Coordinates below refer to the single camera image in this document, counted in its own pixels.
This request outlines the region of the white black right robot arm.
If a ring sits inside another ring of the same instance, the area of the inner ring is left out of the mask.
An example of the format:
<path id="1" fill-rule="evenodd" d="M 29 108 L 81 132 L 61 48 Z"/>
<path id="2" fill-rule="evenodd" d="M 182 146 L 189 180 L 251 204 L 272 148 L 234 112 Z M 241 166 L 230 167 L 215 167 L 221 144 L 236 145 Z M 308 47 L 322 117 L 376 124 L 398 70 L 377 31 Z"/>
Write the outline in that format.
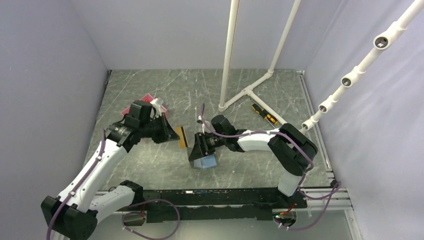
<path id="1" fill-rule="evenodd" d="M 208 169 L 217 166 L 216 149 L 226 147 L 232 152 L 272 152 L 283 167 L 277 185 L 276 203 L 287 208 L 295 201 L 295 192 L 306 173 L 313 168 L 317 146 L 292 124 L 285 123 L 272 130 L 251 131 L 236 129 L 223 115 L 203 124 L 208 131 L 194 135 L 193 147 L 188 148 L 188 161 L 193 168 Z"/>

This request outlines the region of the grey leather card holder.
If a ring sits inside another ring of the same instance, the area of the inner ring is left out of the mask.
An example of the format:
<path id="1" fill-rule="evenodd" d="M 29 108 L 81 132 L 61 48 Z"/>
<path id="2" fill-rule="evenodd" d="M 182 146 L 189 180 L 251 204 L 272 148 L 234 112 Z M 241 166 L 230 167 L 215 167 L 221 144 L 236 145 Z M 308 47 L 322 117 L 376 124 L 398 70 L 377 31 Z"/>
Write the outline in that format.
<path id="1" fill-rule="evenodd" d="M 209 151 L 207 152 L 207 155 L 201 156 L 198 155 L 196 149 L 189 147 L 187 149 L 187 156 L 189 165 L 193 169 L 206 170 L 217 167 L 219 165 L 215 150 Z"/>

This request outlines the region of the orange credit card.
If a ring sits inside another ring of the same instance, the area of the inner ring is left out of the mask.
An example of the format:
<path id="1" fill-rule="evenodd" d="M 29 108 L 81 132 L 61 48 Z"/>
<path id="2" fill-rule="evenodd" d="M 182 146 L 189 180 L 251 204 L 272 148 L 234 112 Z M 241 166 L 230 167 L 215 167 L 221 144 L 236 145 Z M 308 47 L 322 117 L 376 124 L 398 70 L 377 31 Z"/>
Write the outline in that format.
<path id="1" fill-rule="evenodd" d="M 185 134 L 185 130 L 182 126 L 176 126 L 175 132 L 177 133 L 179 140 L 178 145 L 181 149 L 185 149 L 188 147 L 187 137 Z"/>

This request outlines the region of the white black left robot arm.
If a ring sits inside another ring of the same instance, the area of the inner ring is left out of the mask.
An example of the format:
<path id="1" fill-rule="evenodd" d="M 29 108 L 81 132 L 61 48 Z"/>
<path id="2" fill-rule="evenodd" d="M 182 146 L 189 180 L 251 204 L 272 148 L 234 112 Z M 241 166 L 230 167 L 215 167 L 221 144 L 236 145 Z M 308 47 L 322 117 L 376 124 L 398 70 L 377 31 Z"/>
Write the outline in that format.
<path id="1" fill-rule="evenodd" d="M 92 157 L 56 197 L 47 196 L 41 210 L 47 223 L 47 240 L 87 240 L 97 225 L 115 211 L 139 209 L 144 203 L 141 185 L 125 180 L 113 191 L 96 198 L 102 183 L 141 139 L 160 144 L 179 140 L 163 111 L 163 101 L 135 100 L 121 120 L 101 131 Z"/>

